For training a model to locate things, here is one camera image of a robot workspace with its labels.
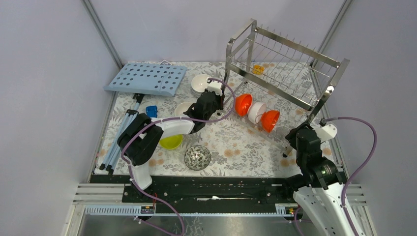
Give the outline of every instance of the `yellow object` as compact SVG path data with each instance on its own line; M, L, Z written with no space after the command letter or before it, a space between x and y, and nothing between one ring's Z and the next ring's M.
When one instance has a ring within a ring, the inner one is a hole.
M159 144L165 149L174 150L182 143L182 134L173 135L159 140Z
M265 68L261 65L254 65L253 69L252 69L252 73L254 73L255 75L262 75L262 73L264 72Z

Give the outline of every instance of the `white wall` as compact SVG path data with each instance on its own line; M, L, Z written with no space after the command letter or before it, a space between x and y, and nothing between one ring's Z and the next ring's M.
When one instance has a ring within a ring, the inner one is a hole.
M57 236L117 68L80 0L0 3L0 235Z
M378 133L375 155L358 177L378 236L415 235L417 219L417 1L355 1L326 51L351 60L328 101L333 116L354 116ZM337 121L349 170L372 146L371 131Z
M319 46L343 0L92 0L123 62L225 61L230 37L250 18Z

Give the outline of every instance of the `light blue tray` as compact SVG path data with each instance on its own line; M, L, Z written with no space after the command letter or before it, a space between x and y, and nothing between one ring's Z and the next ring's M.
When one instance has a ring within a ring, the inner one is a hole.
M185 66L128 63L104 90L174 96Z

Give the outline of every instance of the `orange bowl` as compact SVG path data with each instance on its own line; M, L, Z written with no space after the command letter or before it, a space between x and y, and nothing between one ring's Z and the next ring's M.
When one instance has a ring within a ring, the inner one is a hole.
M270 133L279 119L279 111L265 112L261 117L262 127Z
M235 110L242 117L247 114L250 105L252 105L252 96L245 93L236 98Z

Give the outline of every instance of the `dish rack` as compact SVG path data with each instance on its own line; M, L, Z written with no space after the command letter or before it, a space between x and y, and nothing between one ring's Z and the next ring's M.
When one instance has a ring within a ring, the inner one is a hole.
M284 137L291 128L303 122L311 124L349 64L347 59L338 62L287 37L258 27L257 21L250 19L227 44L224 77L227 83L231 71L243 76L235 89L236 96L249 93L252 103L265 102L267 111L281 113L270 133L251 123L247 116L233 115L239 123L254 128L281 148L287 146ZM231 109L230 99L229 96L224 103L225 110Z

